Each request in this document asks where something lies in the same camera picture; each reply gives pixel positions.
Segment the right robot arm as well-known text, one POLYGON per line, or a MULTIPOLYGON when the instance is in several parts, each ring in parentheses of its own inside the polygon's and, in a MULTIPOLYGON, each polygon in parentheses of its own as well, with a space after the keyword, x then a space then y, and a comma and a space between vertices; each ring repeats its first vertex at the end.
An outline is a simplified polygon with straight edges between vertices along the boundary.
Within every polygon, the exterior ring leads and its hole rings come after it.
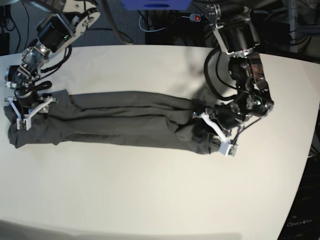
POLYGON ((13 108, 18 124, 27 124, 31 118, 46 108, 54 100, 40 97, 42 85, 41 67, 50 56, 60 53, 76 41, 100 17, 95 0, 27 0, 26 4, 38 8, 49 15, 37 28, 37 38, 33 46, 27 47, 19 65, 8 67, 4 77, 5 86, 14 91, 14 97, 7 97, 13 108))

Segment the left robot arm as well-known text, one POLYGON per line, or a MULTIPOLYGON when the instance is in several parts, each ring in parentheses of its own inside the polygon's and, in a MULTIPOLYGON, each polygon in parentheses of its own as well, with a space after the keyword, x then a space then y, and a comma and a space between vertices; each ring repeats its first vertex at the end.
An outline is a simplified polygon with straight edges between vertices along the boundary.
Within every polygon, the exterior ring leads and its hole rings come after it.
POLYGON ((245 130, 243 124, 251 117, 261 120, 273 110, 269 85, 263 64, 256 50, 260 38, 251 20, 251 11, 267 5, 267 0, 200 0, 206 8, 205 16, 218 42, 206 57, 203 71, 206 83, 224 104, 216 105, 209 117, 224 131, 238 128, 231 144, 235 145, 245 130), (222 96, 209 76, 209 62, 214 55, 228 56, 228 71, 235 82, 232 89, 237 93, 222 96))

